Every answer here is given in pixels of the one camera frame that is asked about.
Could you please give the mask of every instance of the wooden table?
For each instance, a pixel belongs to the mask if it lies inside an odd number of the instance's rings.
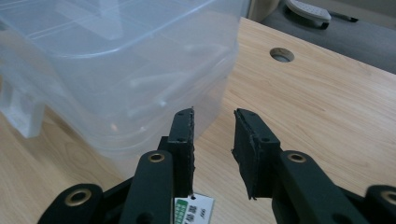
[[[249,201],[233,148],[233,111],[258,113],[283,149],[309,154],[335,184],[360,195],[396,186],[396,76],[241,20],[240,54],[218,118],[195,142],[196,191],[215,198],[212,223],[274,223],[271,201]],[[281,47],[291,63],[269,54]],[[0,116],[0,223],[34,223],[77,183],[121,182],[61,119],[46,111],[42,133],[24,139]]]

